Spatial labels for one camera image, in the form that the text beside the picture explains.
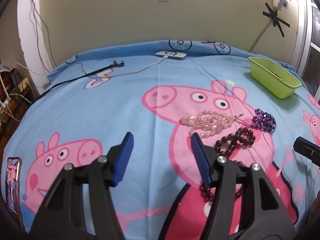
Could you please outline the blue Peppa Pig bedsheet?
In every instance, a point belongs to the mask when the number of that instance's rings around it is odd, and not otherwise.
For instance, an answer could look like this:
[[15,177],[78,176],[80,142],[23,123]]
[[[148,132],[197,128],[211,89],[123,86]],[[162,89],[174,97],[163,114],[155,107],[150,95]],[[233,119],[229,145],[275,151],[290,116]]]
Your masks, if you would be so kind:
[[[161,59],[159,51],[185,53]],[[249,57],[268,59],[302,86],[278,99],[251,77]],[[319,144],[319,104],[295,69],[217,42],[155,41],[74,55],[48,76],[3,157],[20,157],[25,233],[66,164],[90,164],[119,144],[134,146],[123,180],[111,190],[127,239],[157,239],[171,208],[166,239],[198,239],[212,205],[190,139],[221,143],[228,159],[260,165],[300,230],[319,194],[319,168],[293,149]]]

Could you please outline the green plastic basket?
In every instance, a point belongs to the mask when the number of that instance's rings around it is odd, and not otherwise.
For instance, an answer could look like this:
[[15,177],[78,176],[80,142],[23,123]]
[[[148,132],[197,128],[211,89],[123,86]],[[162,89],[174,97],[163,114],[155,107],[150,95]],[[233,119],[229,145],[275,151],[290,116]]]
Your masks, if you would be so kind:
[[301,81],[275,62],[259,57],[249,57],[251,77],[278,99],[291,96],[302,86]]

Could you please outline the smartphone with colourful case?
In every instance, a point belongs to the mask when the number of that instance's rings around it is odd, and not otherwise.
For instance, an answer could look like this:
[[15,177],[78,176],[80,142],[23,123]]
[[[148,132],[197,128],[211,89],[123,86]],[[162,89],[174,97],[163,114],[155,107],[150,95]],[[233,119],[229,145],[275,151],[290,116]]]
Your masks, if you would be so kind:
[[20,157],[8,157],[5,173],[5,199],[9,212],[15,222],[24,229],[20,208]]

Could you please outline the white power bank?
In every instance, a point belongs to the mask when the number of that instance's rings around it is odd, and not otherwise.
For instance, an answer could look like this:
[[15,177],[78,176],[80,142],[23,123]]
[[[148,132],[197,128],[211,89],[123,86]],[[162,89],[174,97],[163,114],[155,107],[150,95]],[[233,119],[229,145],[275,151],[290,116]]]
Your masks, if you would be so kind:
[[161,59],[172,59],[172,60],[183,60],[186,58],[185,53],[179,53],[175,51],[159,51],[155,54],[157,57]]

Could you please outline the cluttered side shelf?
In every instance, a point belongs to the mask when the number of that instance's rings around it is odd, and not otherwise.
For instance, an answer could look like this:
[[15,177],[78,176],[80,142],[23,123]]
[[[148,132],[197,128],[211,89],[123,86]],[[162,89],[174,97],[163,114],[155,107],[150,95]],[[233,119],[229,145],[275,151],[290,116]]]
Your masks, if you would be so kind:
[[1,65],[1,143],[10,139],[35,99],[29,79]]

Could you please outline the black tape cross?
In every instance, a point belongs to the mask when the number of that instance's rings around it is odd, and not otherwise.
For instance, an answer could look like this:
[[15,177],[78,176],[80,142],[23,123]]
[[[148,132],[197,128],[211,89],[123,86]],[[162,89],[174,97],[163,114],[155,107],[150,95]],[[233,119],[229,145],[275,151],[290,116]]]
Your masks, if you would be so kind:
[[278,17],[278,13],[276,10],[273,10],[268,3],[265,3],[265,6],[268,10],[268,12],[263,11],[263,15],[270,18],[271,22],[273,24],[274,27],[278,27],[280,34],[282,37],[285,37],[285,34],[283,32],[283,29],[281,27],[281,24],[287,26],[288,28],[290,28],[290,24],[287,23],[286,21],[282,20],[281,18]]

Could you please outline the window frame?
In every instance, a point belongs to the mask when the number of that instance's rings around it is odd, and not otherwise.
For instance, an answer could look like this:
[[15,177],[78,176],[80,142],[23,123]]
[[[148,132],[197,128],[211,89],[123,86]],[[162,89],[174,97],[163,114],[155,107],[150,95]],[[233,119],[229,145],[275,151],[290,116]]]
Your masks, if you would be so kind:
[[298,0],[298,32],[291,64],[319,102],[319,5]]

